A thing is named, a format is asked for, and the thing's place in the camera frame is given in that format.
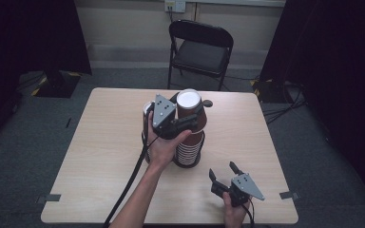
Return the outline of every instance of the wall outlet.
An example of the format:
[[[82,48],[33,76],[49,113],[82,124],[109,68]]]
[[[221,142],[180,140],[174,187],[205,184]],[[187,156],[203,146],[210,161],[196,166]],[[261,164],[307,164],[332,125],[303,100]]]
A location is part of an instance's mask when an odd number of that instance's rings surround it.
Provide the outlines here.
[[[164,11],[176,11],[176,1],[164,1]]]
[[[185,2],[184,1],[164,1],[164,11],[173,12],[185,12]]]

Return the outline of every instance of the power cord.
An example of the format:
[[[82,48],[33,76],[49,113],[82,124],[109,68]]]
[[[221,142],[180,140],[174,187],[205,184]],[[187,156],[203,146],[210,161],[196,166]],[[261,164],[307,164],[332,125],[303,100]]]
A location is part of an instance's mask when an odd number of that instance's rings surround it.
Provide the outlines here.
[[[144,160],[144,156],[147,153],[147,149],[150,147],[150,145],[152,143],[154,143],[159,136],[153,141],[151,142],[149,145],[147,145],[147,137],[148,137],[148,125],[149,125],[149,113],[151,110],[153,110],[153,106],[154,104],[152,104],[150,106],[150,108],[147,109],[146,114],[145,114],[145,121],[144,121],[144,146],[142,148],[142,152],[141,155],[139,156],[138,161],[136,162],[135,168],[132,172],[131,177],[129,178],[128,183],[126,184],[126,187],[123,191],[123,193],[121,194],[121,196],[118,198],[117,202],[115,203],[114,207],[112,208],[111,212],[109,213],[105,223],[103,224],[103,228],[108,228],[109,227],[109,222],[112,219],[112,217],[114,216],[115,212],[117,211],[118,207],[120,206],[121,202],[123,202],[126,193],[129,191],[133,181],[135,180],[136,176],[138,175],[139,169],[141,168],[142,165],[142,161]]]
[[[301,107],[301,106],[305,105],[306,102],[304,100],[301,101],[301,102],[298,101],[298,98],[300,96],[301,91],[302,91],[302,86],[298,85],[298,95],[297,95],[297,97],[295,98],[295,100],[293,101],[293,103],[289,107],[282,108],[282,109],[279,109],[279,110],[263,111],[263,113],[264,113],[263,116],[264,117],[270,116],[270,115],[275,115],[274,117],[270,118],[266,122],[266,124],[270,124],[270,123],[274,122],[275,120],[277,120],[279,117],[281,117],[282,115],[284,115],[285,113],[287,113],[290,110],[293,110],[293,109],[296,109],[298,107]]]
[[[253,208],[253,215],[251,215],[250,211],[248,210],[248,208],[246,206],[244,206],[244,204],[241,205],[241,207],[245,210],[245,212],[248,214],[248,216],[250,217],[250,227],[251,228],[254,228],[255,226],[255,222],[254,222],[254,219],[256,217],[256,213],[255,213],[255,210],[254,210],[254,204],[253,204],[253,201],[250,199],[250,205],[251,207]]]
[[[218,79],[216,78],[212,78],[211,79],[215,80],[216,82],[220,83],[221,81],[219,81]],[[225,84],[221,84],[221,86],[223,86],[227,91],[231,92],[230,88],[228,88]]]
[[[22,82],[21,84],[19,84],[17,87],[16,87],[16,91],[17,92],[20,92],[21,90],[29,87],[29,86],[32,86],[36,83],[38,83],[38,81],[40,81],[40,79],[45,75],[45,72],[43,71],[41,74],[37,75],[37,76],[33,76],[32,78],[30,79],[27,79],[25,80],[24,82]]]
[[[246,81],[246,80],[249,80],[249,81],[252,81],[252,80],[257,80],[257,77],[259,77],[259,75],[257,75],[255,78],[253,79],[249,79],[249,78],[241,78],[241,77],[234,77],[234,76],[224,76],[225,78],[231,78],[231,79],[238,79],[238,80],[243,80],[243,81]]]
[[[173,23],[173,7],[167,7],[168,9],[168,16],[170,17],[171,23]]]

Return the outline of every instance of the black folding chair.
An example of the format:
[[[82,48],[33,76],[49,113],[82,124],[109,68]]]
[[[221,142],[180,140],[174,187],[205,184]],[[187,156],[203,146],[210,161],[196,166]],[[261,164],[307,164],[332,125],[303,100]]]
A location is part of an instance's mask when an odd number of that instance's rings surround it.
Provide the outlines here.
[[[188,20],[172,22],[168,31],[171,50],[167,89],[171,85],[174,67],[180,70],[181,75],[182,70],[187,70],[220,78],[218,90],[221,90],[234,44],[230,33],[223,28]],[[176,38],[182,40],[179,47]]]

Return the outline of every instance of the black tape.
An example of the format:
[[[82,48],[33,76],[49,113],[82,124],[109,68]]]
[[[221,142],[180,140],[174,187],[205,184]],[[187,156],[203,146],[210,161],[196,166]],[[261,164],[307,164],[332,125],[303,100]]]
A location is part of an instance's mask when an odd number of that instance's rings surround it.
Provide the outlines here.
[[[279,193],[280,194],[280,198],[282,200],[285,200],[285,199],[293,199],[293,200],[298,200],[300,198],[300,195],[298,193],[293,193],[291,191],[289,192],[283,192],[283,193]]]
[[[68,120],[67,120],[67,126],[65,127],[65,128],[68,128],[69,127],[69,125],[70,125],[70,121],[72,120],[72,118],[69,118]]]
[[[49,194],[46,196],[41,196],[37,199],[36,203],[44,204],[46,201],[59,201],[61,195],[59,194]]]

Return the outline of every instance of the human hand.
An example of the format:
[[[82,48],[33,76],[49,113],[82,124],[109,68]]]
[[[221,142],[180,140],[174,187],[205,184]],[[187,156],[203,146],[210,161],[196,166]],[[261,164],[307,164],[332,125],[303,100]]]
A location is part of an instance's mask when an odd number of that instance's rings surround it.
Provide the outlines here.
[[[190,130],[184,130],[175,139],[165,140],[158,138],[156,133],[153,131],[153,111],[149,113],[149,127],[147,143],[150,145],[150,164],[149,166],[154,166],[160,168],[162,171],[167,167],[167,165],[173,160],[174,153],[178,144],[182,143],[190,134]]]
[[[223,201],[224,201],[224,226],[225,228],[241,228],[242,223],[244,222],[244,218],[247,215],[245,210],[238,206],[232,206],[232,200],[230,198],[229,193],[223,192]],[[245,207],[250,206],[250,201],[244,203]]]

